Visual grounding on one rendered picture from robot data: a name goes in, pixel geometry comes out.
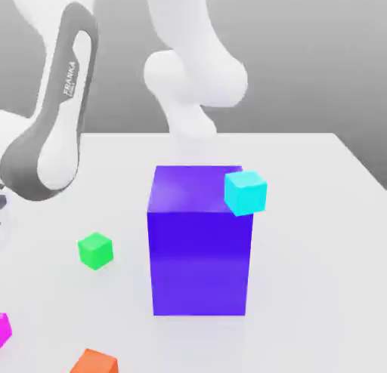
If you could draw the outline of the small cyan cube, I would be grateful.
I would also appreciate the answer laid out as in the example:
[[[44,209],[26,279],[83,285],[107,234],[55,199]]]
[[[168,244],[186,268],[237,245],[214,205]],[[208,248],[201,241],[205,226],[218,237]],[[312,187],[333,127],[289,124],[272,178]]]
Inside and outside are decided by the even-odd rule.
[[[235,216],[266,209],[268,183],[256,171],[236,171],[224,177],[224,202]]]

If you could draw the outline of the small green cube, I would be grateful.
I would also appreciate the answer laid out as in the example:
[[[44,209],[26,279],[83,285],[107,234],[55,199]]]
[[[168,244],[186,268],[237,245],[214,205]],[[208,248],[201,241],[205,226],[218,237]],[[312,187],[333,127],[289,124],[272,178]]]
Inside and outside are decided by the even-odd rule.
[[[100,233],[92,233],[77,243],[84,265],[99,270],[113,260],[113,242]]]

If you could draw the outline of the small orange cube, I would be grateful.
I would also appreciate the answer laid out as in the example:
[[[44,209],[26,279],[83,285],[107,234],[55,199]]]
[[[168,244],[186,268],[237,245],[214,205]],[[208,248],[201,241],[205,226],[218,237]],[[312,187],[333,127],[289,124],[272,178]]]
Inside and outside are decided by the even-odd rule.
[[[85,349],[70,373],[119,373],[118,360],[105,353]]]

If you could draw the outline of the small magenta cube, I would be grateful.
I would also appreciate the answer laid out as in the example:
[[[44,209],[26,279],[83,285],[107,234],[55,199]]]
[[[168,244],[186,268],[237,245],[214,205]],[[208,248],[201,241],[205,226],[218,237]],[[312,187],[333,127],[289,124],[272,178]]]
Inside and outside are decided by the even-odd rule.
[[[12,327],[8,315],[0,313],[0,349],[12,336]]]

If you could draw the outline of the large purple box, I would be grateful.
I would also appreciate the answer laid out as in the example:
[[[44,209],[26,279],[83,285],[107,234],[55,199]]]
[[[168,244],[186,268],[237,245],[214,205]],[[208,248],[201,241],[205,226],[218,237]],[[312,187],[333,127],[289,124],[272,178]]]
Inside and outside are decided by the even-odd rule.
[[[242,316],[253,216],[224,202],[239,165],[158,165],[147,207],[153,313]]]

